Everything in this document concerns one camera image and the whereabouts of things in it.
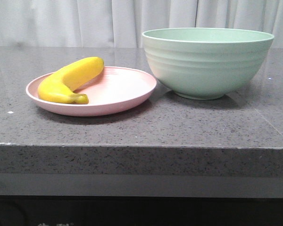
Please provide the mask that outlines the yellow banana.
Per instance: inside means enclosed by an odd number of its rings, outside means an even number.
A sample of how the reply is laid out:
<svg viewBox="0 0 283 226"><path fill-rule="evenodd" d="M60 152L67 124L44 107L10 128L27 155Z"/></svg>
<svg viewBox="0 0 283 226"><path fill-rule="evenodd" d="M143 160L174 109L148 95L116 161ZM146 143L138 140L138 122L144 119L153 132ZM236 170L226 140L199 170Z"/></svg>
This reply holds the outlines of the yellow banana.
<svg viewBox="0 0 283 226"><path fill-rule="evenodd" d="M66 65L39 84L38 97L54 103L87 104L87 95L75 93L75 90L100 75L103 69L103 59L96 56Z"/></svg>

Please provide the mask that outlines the pink plate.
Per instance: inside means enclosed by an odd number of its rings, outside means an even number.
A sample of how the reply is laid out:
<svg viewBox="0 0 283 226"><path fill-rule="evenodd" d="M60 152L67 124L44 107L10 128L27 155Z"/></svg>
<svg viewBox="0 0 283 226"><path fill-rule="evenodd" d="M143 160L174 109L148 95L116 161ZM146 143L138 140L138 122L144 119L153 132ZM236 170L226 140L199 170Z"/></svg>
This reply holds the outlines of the pink plate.
<svg viewBox="0 0 283 226"><path fill-rule="evenodd" d="M88 104L61 104L38 97L37 88L48 76L32 80L26 86L26 93L42 109L68 116L103 116L129 110L146 101L157 85L156 79L147 72L106 66L101 75L76 90L88 96Z"/></svg>

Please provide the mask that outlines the green bowl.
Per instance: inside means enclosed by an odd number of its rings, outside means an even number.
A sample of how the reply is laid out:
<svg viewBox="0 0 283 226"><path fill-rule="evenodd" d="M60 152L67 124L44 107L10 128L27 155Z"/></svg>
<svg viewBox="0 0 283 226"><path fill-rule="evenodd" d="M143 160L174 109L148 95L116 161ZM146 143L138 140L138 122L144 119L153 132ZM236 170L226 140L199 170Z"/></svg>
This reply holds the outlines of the green bowl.
<svg viewBox="0 0 283 226"><path fill-rule="evenodd" d="M211 100L246 85L261 68L274 36L227 28L145 31L143 46L154 76L177 95Z"/></svg>

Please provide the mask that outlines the white curtain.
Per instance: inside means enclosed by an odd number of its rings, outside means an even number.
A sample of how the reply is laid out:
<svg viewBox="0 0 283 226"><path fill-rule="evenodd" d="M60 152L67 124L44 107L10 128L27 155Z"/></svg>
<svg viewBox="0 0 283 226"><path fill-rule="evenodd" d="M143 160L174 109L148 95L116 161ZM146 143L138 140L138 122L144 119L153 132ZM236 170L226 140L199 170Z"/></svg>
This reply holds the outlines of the white curtain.
<svg viewBox="0 0 283 226"><path fill-rule="evenodd" d="M263 31L283 48L283 0L0 0L0 46L140 48L175 27Z"/></svg>

